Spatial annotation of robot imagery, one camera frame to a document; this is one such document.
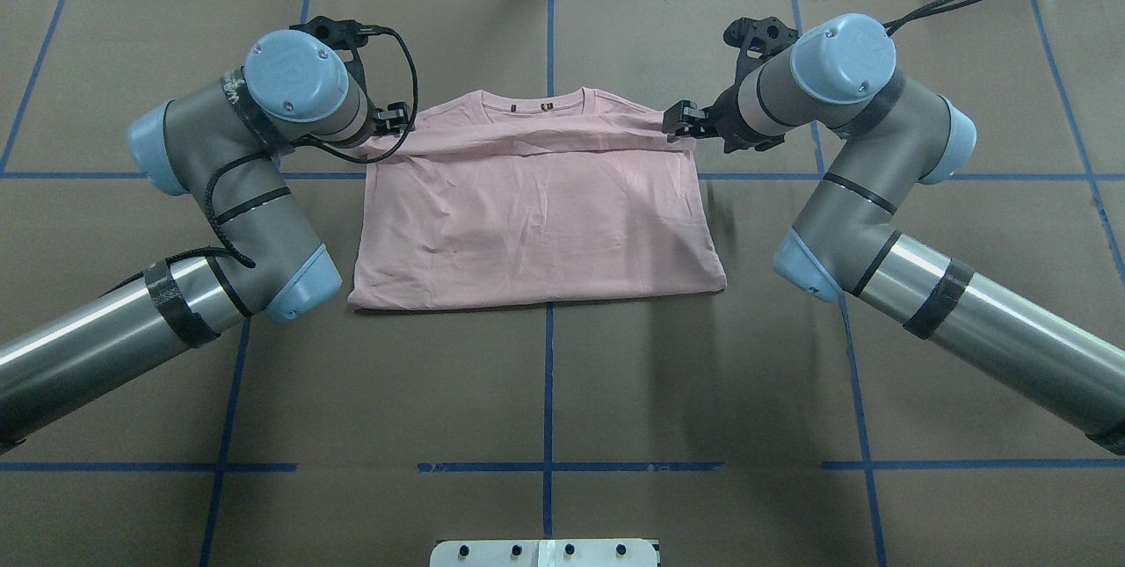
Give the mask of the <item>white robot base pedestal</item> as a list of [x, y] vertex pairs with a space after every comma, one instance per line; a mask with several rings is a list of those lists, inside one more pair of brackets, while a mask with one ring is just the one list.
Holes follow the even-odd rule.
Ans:
[[644, 538], [446, 540], [430, 566], [660, 566], [659, 542]]

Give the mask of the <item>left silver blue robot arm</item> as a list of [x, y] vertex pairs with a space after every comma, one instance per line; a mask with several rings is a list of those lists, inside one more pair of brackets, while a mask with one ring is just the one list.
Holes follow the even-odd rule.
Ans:
[[286, 179], [281, 158], [313, 148], [350, 164], [371, 132], [374, 78], [358, 82], [327, 34], [269, 32], [199, 84], [128, 109], [120, 96], [165, 71], [138, 60], [82, 101], [46, 99], [40, 154], [58, 173], [3, 176], [3, 452], [177, 360], [151, 403], [93, 418], [69, 441], [127, 450], [125, 431], [202, 392], [213, 425], [228, 412], [236, 339], [253, 323], [302, 323], [338, 297], [332, 248]]

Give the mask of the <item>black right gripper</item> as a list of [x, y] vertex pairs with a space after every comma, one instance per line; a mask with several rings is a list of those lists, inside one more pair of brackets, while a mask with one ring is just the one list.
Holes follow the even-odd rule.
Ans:
[[706, 109], [700, 109], [691, 101], [680, 101], [664, 110], [662, 130], [668, 143], [680, 140], [706, 140], [711, 129], [716, 137], [723, 140], [724, 154], [740, 150], [764, 153], [785, 142], [784, 135], [766, 135], [752, 129], [738, 104], [738, 89], [727, 89]]

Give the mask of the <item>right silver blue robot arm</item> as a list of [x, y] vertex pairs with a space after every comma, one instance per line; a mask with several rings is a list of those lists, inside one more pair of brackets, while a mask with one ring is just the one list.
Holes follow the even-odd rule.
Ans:
[[727, 153], [765, 151], [821, 123], [843, 142], [773, 259], [778, 274], [827, 302], [866, 302], [912, 336], [948, 350], [1122, 454], [1122, 349], [903, 231], [917, 187], [951, 182], [976, 125], [904, 74], [893, 34], [844, 14], [796, 32], [740, 18], [734, 84], [706, 109], [664, 112], [668, 140], [720, 137]]

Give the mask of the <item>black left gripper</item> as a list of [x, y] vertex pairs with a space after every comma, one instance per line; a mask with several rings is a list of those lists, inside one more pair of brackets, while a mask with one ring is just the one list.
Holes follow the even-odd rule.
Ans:
[[364, 119], [356, 134], [356, 145], [362, 145], [371, 138], [385, 137], [387, 134], [404, 134], [414, 129], [414, 107], [410, 104], [389, 104], [381, 107], [367, 101]]

